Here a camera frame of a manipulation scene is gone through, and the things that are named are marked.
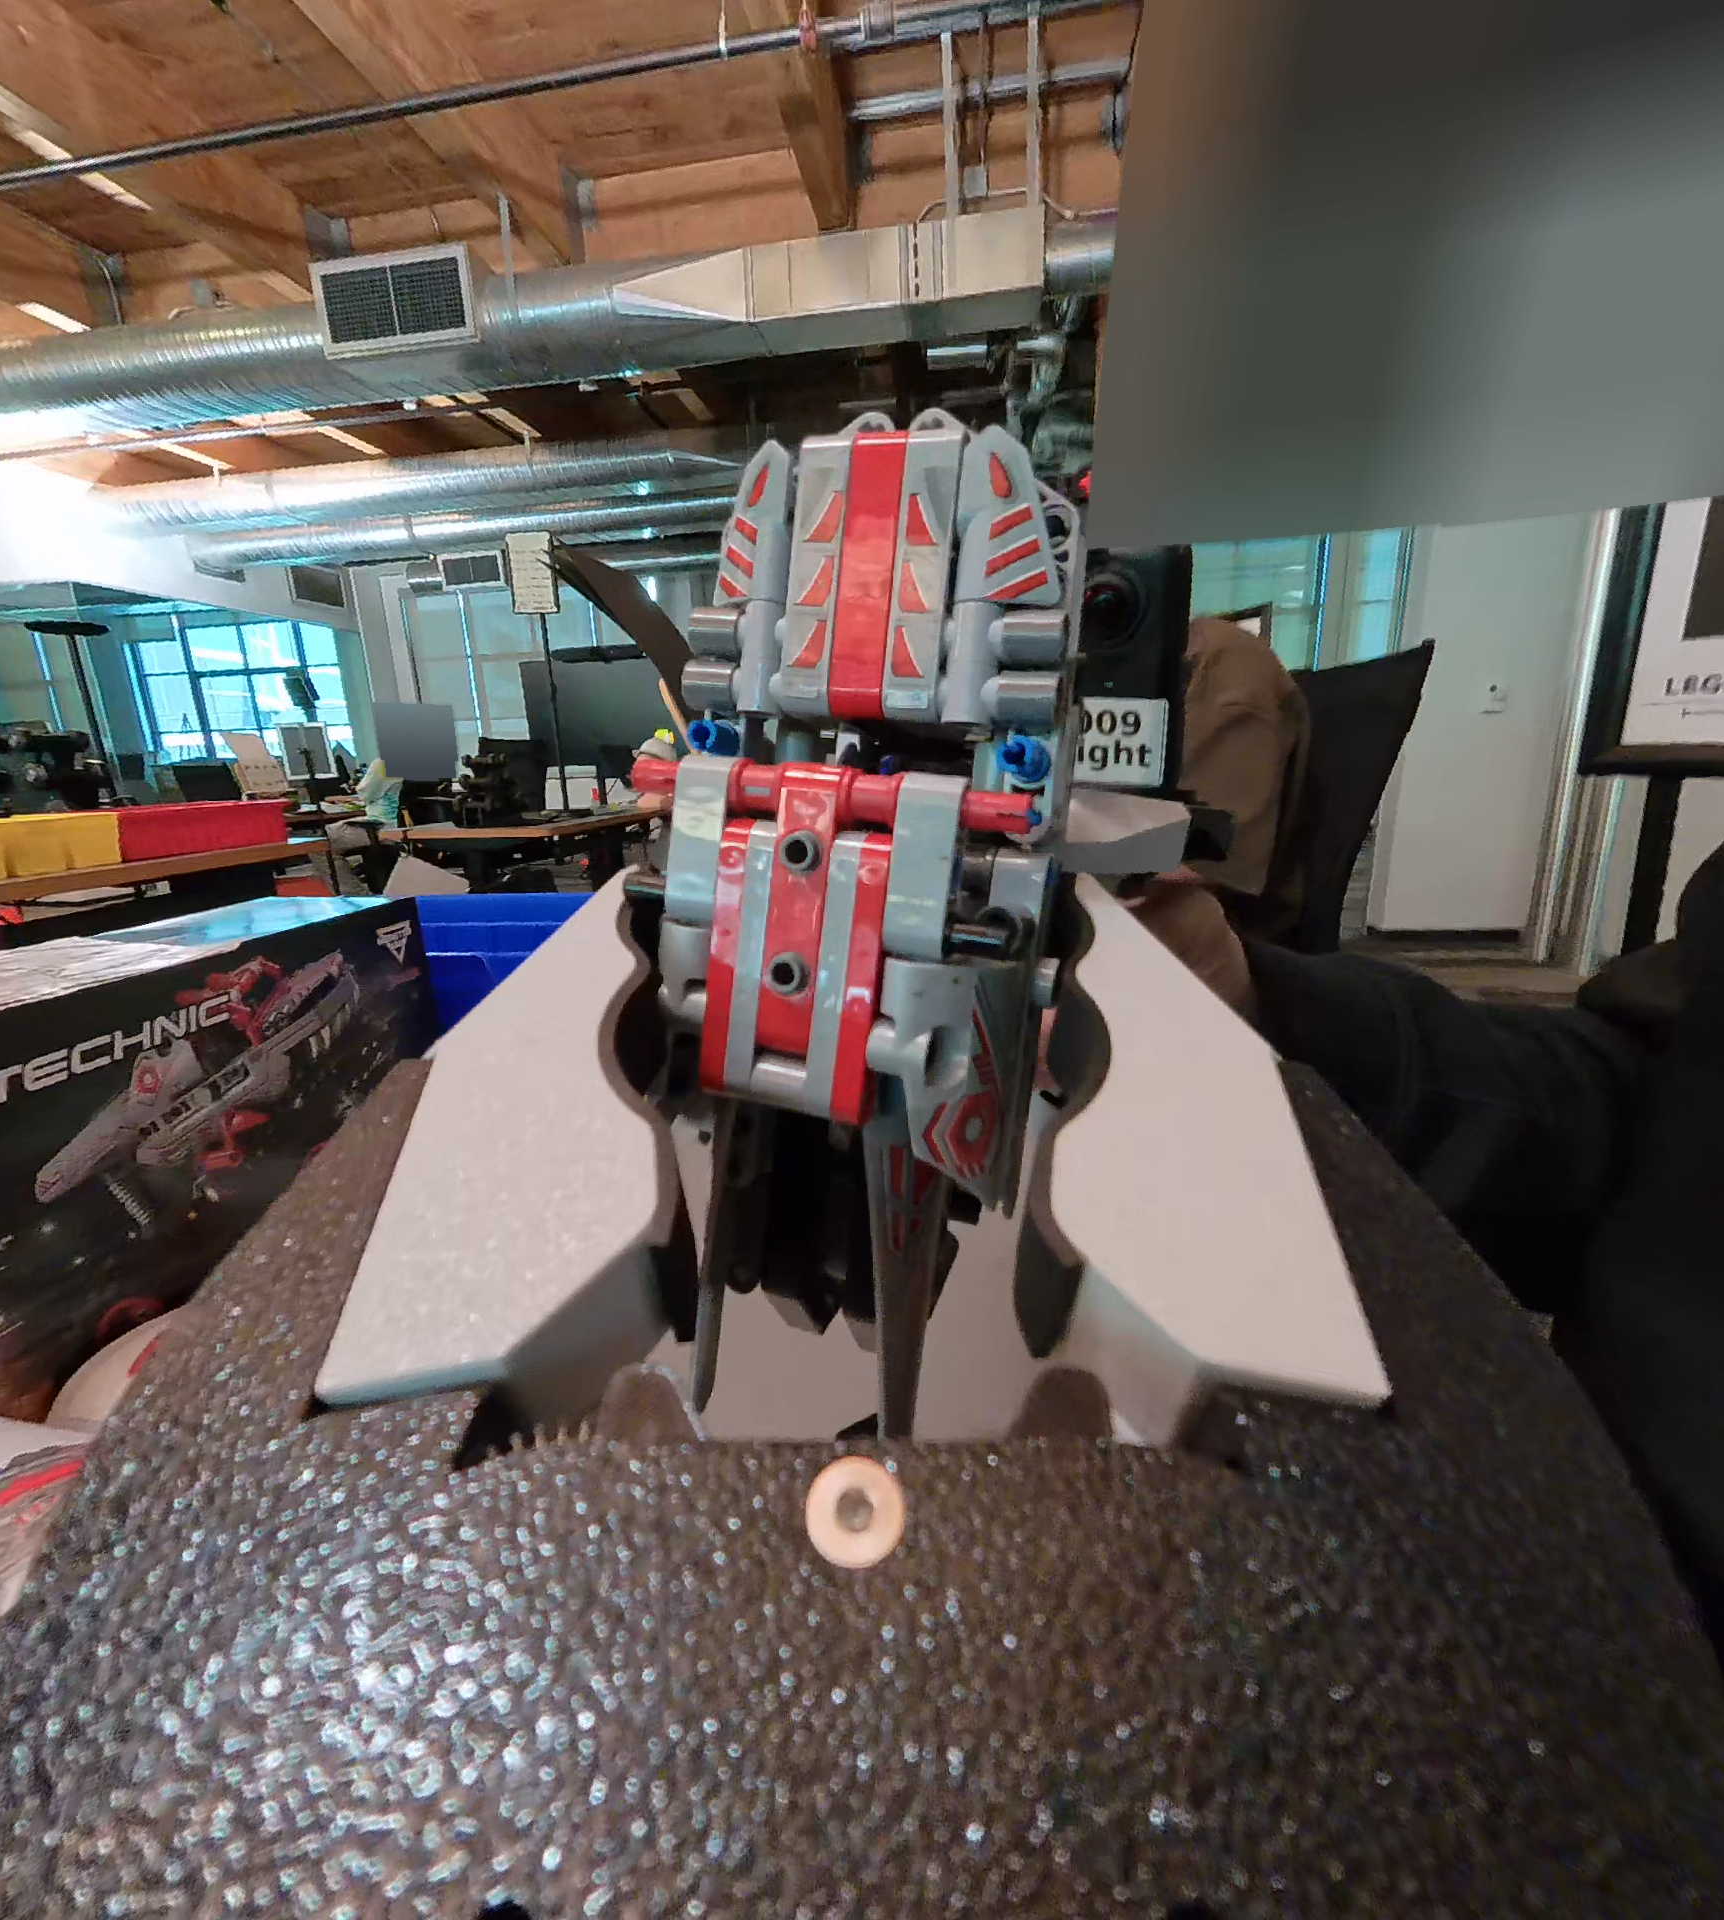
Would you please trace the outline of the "white vent grille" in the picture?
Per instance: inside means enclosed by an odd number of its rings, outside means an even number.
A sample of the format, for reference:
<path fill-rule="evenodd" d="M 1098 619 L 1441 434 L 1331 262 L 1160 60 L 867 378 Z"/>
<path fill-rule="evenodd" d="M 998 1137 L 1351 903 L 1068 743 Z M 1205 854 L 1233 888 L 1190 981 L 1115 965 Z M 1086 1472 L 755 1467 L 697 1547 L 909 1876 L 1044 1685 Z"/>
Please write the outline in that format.
<path fill-rule="evenodd" d="M 314 260 L 311 283 L 328 360 L 480 342 L 476 266 L 465 243 Z"/>

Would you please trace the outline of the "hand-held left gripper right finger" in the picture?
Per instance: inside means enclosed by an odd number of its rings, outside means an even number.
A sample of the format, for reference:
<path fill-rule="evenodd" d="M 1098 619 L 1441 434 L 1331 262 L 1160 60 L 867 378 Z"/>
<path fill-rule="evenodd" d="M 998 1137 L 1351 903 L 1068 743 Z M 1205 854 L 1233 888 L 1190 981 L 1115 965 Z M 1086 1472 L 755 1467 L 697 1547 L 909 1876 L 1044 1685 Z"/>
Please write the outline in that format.
<path fill-rule="evenodd" d="M 1393 1391 L 1277 1051 L 1095 875 L 1031 1119 L 1016 1315 L 1049 1376 L 1167 1446 L 1219 1389 L 1378 1409 Z"/>

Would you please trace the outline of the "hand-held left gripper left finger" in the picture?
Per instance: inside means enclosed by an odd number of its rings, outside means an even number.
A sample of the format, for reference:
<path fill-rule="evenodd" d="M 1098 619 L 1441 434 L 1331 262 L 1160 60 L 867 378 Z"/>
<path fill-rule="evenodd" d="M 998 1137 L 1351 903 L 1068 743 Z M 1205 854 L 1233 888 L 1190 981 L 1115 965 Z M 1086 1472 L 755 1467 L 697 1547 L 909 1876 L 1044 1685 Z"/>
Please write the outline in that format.
<path fill-rule="evenodd" d="M 669 1122 L 616 1030 L 649 985 L 620 875 L 428 1056 L 314 1381 L 328 1407 L 490 1387 L 594 1407 L 697 1253 Z"/>

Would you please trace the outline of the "row of red bins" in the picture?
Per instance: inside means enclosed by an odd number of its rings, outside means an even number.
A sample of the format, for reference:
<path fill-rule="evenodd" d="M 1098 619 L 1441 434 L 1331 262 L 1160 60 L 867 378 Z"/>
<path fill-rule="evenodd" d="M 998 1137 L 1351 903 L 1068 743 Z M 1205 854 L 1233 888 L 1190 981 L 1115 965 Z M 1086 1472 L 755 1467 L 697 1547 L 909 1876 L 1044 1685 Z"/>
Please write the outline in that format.
<path fill-rule="evenodd" d="M 119 807 L 119 861 L 281 847 L 290 837 L 289 809 L 289 801 L 277 798 Z"/>

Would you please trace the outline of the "row of yellow bins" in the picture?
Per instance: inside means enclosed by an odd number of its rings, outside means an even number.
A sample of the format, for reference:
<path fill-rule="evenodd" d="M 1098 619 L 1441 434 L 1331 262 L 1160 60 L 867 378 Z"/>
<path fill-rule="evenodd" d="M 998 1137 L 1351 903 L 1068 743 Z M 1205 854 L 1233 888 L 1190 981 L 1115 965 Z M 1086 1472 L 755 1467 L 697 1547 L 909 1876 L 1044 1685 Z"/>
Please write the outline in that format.
<path fill-rule="evenodd" d="M 0 817 L 0 882 L 121 865 L 121 819 L 114 807 Z"/>

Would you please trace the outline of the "black toy set box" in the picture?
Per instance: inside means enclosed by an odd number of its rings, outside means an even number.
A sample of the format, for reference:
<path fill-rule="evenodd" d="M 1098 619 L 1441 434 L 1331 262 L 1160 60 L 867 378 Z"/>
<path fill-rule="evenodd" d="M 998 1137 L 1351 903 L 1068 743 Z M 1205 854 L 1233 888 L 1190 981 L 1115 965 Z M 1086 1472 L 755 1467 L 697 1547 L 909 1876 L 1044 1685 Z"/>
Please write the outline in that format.
<path fill-rule="evenodd" d="M 0 1418 L 186 1301 L 435 1035 L 407 900 L 0 949 Z"/>

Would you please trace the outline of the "black sign board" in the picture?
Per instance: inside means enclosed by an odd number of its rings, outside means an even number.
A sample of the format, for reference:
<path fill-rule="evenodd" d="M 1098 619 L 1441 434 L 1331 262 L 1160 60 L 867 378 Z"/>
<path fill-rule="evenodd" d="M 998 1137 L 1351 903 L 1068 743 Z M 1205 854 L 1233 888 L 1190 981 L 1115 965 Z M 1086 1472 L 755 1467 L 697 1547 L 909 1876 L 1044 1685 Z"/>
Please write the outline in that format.
<path fill-rule="evenodd" d="M 697 718 L 698 710 L 685 695 L 685 671 L 694 657 L 685 630 L 635 574 L 598 559 L 591 548 L 556 539 L 550 551 L 559 580 L 611 618 L 653 662 L 678 722 Z"/>

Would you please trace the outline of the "person's right hand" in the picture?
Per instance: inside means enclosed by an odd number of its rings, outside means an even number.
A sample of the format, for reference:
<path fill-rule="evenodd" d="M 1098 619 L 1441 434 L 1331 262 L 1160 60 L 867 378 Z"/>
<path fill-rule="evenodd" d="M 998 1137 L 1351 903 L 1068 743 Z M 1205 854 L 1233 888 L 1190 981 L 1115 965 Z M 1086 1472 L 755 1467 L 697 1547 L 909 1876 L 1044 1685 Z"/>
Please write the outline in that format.
<path fill-rule="evenodd" d="M 1130 912 L 1189 971 L 1245 1020 L 1256 1017 L 1249 951 L 1214 889 L 1192 869 L 1149 875 Z"/>

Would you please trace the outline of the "black office chair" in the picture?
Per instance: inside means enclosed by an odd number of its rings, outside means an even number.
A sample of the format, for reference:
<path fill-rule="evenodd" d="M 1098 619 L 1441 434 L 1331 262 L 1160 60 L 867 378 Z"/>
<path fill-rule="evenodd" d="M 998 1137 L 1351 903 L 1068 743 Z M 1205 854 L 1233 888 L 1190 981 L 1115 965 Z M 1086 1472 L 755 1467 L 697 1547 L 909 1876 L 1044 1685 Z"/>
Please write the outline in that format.
<path fill-rule="evenodd" d="M 1375 659 L 1295 675 L 1309 737 L 1299 828 L 1302 897 L 1283 932 L 1284 947 L 1304 954 L 1340 947 L 1351 880 L 1417 723 L 1432 657 L 1435 637 L 1426 637 Z"/>

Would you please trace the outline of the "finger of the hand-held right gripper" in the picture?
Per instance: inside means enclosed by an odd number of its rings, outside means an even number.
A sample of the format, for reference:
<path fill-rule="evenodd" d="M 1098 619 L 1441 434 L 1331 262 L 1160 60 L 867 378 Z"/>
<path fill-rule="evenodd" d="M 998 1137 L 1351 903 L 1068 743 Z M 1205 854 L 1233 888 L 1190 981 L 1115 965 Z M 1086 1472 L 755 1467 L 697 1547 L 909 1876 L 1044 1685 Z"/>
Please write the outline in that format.
<path fill-rule="evenodd" d="M 1186 801 L 1123 787 L 1077 787 L 1067 803 L 1068 874 L 1168 874 L 1186 864 Z"/>

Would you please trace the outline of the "blue plastic bin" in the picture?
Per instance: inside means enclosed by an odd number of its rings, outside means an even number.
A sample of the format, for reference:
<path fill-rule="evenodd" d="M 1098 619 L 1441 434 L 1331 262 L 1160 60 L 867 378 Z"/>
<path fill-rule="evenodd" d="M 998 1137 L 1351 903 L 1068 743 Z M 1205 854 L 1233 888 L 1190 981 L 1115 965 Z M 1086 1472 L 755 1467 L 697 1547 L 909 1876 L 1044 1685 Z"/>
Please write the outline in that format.
<path fill-rule="evenodd" d="M 447 1035 L 585 903 L 586 892 L 463 892 L 415 900 L 436 1035 Z"/>

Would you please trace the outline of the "wooden workbench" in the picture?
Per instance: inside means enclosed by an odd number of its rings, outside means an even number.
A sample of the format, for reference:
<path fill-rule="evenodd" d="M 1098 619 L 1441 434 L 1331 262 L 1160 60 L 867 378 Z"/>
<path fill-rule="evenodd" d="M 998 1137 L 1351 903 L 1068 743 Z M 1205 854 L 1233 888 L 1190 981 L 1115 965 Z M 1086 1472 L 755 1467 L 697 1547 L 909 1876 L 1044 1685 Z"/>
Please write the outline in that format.
<path fill-rule="evenodd" d="M 155 883 L 208 883 L 235 872 L 275 872 L 328 851 L 323 834 L 302 834 L 269 846 L 203 850 L 155 859 L 119 861 L 105 867 L 69 869 L 49 875 L 0 878 L 0 905 L 35 900 L 59 900 L 72 893 L 143 889 Z"/>

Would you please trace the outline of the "grey red toy brick truck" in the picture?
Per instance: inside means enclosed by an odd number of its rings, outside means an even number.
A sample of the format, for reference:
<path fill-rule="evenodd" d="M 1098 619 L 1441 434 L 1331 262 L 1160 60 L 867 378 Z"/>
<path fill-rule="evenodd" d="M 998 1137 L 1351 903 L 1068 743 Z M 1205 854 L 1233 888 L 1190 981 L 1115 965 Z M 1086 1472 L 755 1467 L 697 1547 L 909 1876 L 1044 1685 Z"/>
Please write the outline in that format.
<path fill-rule="evenodd" d="M 952 1225 L 1011 1211 L 1061 985 L 1084 542 L 1001 425 L 863 413 L 744 468 L 688 614 L 658 910 L 670 1100 L 709 1123 L 693 1404 L 728 1292 L 873 1338 L 910 1435 Z"/>

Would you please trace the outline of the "silver ventilation duct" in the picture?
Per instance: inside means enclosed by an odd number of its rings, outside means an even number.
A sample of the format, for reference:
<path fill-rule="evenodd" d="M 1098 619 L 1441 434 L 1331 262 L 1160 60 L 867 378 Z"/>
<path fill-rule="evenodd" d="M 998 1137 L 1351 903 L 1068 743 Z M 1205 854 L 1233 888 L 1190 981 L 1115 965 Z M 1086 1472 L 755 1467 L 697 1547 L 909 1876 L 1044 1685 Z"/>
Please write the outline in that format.
<path fill-rule="evenodd" d="M 0 348 L 0 417 L 88 409 L 124 425 L 575 384 L 826 349 L 1033 330 L 1113 275 L 1115 214 L 1011 203 L 677 258 L 585 262 L 475 285 L 473 337 L 333 351 L 317 301 Z"/>
<path fill-rule="evenodd" d="M 212 535 L 534 504 L 607 489 L 645 492 L 741 473 L 756 451 L 747 427 L 682 429 L 619 442 L 505 443 L 410 457 L 236 472 L 132 487 L 90 502 L 127 533 Z"/>

